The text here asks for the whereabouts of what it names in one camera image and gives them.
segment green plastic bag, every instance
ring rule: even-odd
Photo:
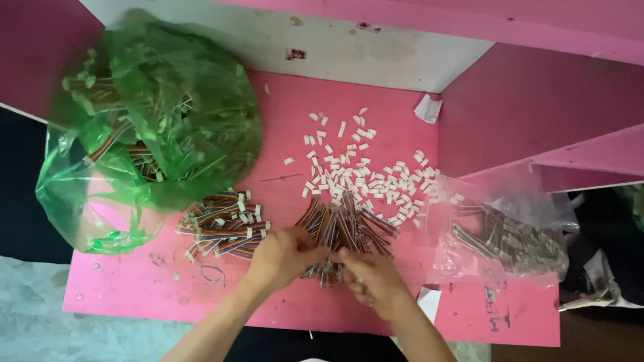
[[[105,31],[62,82],[36,197],[76,250],[120,254],[255,164],[262,131],[245,70],[161,24]]]

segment paper scrap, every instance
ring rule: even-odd
[[[436,319],[436,312],[439,309],[440,291],[433,291],[425,287],[421,287],[421,292],[418,294],[418,306],[421,308],[425,316],[434,324]]]
[[[434,124],[438,120],[440,107],[442,106],[441,100],[432,100],[430,95],[425,94],[421,102],[418,103],[416,109],[413,111],[416,117],[423,121]]]

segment clear plastic bag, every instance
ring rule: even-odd
[[[36,196],[75,249],[120,254],[255,164],[262,129],[241,64],[199,35],[132,22],[65,77]]]
[[[437,178],[442,222],[428,282],[531,278],[548,287],[565,278],[564,230],[578,230],[570,201],[542,193],[538,175],[505,176],[485,187]]]

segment white wall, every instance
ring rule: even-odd
[[[210,0],[80,0],[106,27],[142,8],[170,23],[191,24],[254,70],[440,93],[493,44],[490,41],[212,3]],[[296,23],[292,25],[291,17]],[[285,60],[287,49],[307,52]]]

